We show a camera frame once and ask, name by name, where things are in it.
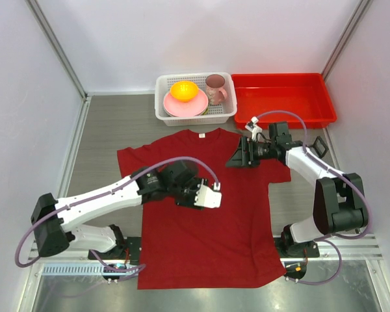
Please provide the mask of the red t-shirt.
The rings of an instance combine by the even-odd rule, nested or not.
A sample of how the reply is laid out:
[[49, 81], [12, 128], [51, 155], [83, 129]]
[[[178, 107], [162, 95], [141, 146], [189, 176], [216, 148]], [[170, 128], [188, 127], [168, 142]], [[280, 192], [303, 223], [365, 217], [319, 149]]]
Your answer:
[[180, 207], [170, 198], [144, 205], [140, 290], [256, 288], [284, 275], [272, 236], [268, 188], [290, 181], [291, 173], [274, 159], [256, 168], [228, 168], [239, 139], [220, 128], [206, 134], [183, 130], [117, 152], [122, 176], [189, 156], [209, 166], [221, 184], [217, 209]]

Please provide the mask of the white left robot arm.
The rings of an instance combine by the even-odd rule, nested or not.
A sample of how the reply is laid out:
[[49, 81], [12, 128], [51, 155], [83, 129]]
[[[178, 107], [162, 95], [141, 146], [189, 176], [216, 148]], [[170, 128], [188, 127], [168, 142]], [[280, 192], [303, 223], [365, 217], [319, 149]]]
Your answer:
[[84, 194], [59, 199], [50, 192], [41, 195], [31, 215], [29, 233], [34, 237], [39, 258], [77, 247], [119, 259], [125, 253], [120, 228], [89, 226], [88, 221], [164, 199], [202, 210], [206, 206], [207, 187], [208, 180], [200, 177], [198, 167], [188, 160], [143, 167], [111, 185]]

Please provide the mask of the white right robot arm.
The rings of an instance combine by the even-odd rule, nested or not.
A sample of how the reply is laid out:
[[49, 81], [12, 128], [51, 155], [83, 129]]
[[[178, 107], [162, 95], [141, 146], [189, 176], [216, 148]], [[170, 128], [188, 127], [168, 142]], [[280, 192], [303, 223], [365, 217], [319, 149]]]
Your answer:
[[369, 212], [364, 200], [363, 182], [357, 174], [345, 174], [321, 160], [324, 151], [311, 151], [300, 140], [293, 140], [287, 122], [272, 123], [265, 138], [255, 121], [246, 129], [228, 167], [254, 168], [274, 159], [299, 173], [315, 189], [312, 215], [287, 225], [275, 240], [282, 257], [301, 257], [306, 252], [319, 256], [315, 241], [342, 231], [366, 228]]

